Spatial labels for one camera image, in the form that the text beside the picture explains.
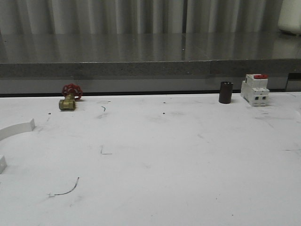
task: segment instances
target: black cylinder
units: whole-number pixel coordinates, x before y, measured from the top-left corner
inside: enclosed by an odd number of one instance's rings
[[[222,81],[220,89],[219,102],[222,104],[230,104],[233,90],[233,83],[230,81]]]

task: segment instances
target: white circuit breaker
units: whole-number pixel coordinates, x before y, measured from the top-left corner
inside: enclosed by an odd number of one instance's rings
[[[247,74],[242,82],[240,95],[252,106],[266,106],[269,98],[268,76]]]

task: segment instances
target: red valve handwheel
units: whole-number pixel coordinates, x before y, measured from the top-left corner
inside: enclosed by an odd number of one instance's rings
[[[83,95],[83,91],[81,90],[81,88],[77,85],[74,85],[73,83],[69,84],[69,85],[64,85],[63,89],[62,89],[62,95],[64,97],[66,97],[68,94],[73,93],[75,100],[79,100],[81,98],[81,96]]]

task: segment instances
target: white curved plastic piece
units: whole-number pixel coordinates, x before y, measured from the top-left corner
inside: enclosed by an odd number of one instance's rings
[[[0,140],[19,133],[31,132],[35,128],[34,119],[0,129]]]
[[[4,155],[0,155],[0,174],[3,172],[3,170],[7,167]]]

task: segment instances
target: white container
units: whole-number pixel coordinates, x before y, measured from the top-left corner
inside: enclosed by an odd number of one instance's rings
[[[284,32],[301,34],[301,0],[283,0],[278,27]]]

